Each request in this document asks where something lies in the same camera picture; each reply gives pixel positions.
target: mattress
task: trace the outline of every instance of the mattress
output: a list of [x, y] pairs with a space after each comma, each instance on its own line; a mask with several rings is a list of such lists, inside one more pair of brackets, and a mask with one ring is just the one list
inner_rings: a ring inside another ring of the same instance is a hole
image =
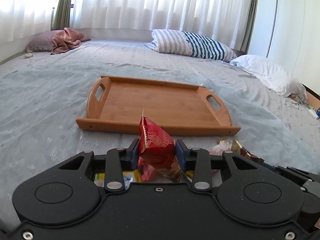
[[[88, 41], [65, 54], [37, 52], [0, 66], [1, 228], [20, 223], [11, 201], [20, 183], [83, 150], [104, 154], [137, 137], [78, 128], [75, 118], [85, 116], [101, 74], [204, 85], [224, 101], [241, 126], [234, 138], [249, 151], [272, 165], [320, 171], [319, 121], [254, 76], [221, 61], [157, 53], [141, 42]], [[216, 137], [181, 138], [188, 147], [216, 145]]]

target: sheer curtain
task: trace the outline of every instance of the sheer curtain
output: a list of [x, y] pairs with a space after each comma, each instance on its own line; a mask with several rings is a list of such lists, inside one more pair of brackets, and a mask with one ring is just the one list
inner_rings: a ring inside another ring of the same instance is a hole
[[0, 0], [0, 43], [50, 30], [55, 0]]
[[75, 0], [73, 28], [174, 29], [240, 48], [250, 0]]

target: pink cloth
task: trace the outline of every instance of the pink cloth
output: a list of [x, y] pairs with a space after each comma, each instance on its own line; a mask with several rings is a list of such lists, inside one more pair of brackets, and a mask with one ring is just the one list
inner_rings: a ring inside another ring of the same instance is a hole
[[62, 31], [56, 33], [51, 41], [53, 43], [53, 48], [51, 55], [66, 53], [70, 49], [75, 49], [80, 46], [81, 41], [91, 40], [87, 34], [77, 32], [70, 28], [64, 28]]

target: brown snack wrapper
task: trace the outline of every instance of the brown snack wrapper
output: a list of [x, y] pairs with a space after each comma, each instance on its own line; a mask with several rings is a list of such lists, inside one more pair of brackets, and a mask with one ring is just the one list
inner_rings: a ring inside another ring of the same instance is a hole
[[247, 149], [245, 149], [237, 140], [233, 139], [231, 151], [240, 154], [241, 156], [250, 159], [258, 164], [262, 164], [264, 159], [252, 154]]
[[180, 182], [182, 170], [174, 150], [174, 140], [149, 118], [139, 124], [141, 158], [172, 182]]

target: green curtain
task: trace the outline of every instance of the green curtain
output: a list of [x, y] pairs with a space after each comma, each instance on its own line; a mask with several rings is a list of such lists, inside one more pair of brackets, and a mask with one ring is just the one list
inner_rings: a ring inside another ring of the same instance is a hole
[[70, 27], [70, 5], [71, 0], [57, 0], [51, 22], [52, 30]]
[[247, 53], [248, 49], [249, 49], [254, 19], [255, 19], [256, 11], [257, 11], [257, 3], [258, 3], [258, 0], [251, 0], [247, 28], [245, 30], [244, 39], [243, 39], [243, 42], [241, 45], [241, 51], [243, 51], [245, 53]]

